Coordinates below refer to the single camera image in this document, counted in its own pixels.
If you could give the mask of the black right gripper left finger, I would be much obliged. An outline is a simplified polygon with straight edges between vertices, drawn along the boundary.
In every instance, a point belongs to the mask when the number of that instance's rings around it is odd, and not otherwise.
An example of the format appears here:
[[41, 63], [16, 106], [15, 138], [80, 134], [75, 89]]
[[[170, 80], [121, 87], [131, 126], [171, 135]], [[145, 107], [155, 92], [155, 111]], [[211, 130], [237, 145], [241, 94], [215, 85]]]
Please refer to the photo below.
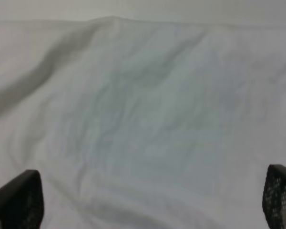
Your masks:
[[0, 229], [39, 229], [43, 191], [38, 170], [25, 170], [0, 188]]

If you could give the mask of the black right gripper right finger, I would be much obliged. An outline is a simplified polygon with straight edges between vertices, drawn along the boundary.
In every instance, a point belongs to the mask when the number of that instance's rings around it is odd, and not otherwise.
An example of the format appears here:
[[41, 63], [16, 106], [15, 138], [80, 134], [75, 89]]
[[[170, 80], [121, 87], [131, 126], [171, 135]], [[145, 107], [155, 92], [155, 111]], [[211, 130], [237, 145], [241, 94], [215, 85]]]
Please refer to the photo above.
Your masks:
[[286, 167], [269, 165], [262, 208], [270, 229], [286, 229]]

